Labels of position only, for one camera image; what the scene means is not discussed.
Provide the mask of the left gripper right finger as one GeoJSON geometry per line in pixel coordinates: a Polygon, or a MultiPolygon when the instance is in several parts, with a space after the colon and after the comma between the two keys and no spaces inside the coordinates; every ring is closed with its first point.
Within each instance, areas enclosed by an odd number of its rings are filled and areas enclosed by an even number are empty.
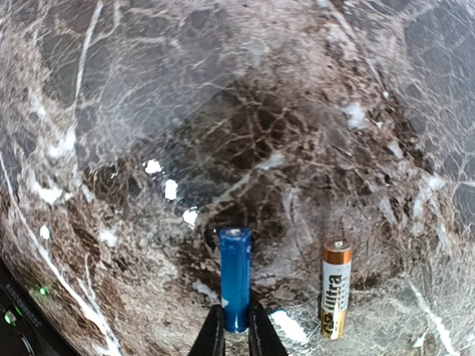
{"type": "Polygon", "coordinates": [[[287,356],[262,304],[256,300],[249,305],[249,354],[251,356],[287,356]]]}

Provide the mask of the blue battery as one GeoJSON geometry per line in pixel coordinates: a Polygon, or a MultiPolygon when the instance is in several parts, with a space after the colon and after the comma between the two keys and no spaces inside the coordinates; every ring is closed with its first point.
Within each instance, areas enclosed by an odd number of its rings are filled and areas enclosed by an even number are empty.
{"type": "Polygon", "coordinates": [[[241,333],[248,328],[252,233],[249,228],[222,228],[220,287],[225,329],[241,333]]]}

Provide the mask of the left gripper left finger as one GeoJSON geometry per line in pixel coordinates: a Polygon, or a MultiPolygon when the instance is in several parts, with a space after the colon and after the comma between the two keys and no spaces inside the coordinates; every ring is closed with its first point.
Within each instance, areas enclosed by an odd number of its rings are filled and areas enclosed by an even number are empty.
{"type": "Polygon", "coordinates": [[[188,356],[225,356],[225,319],[221,305],[213,305],[188,356]]]}

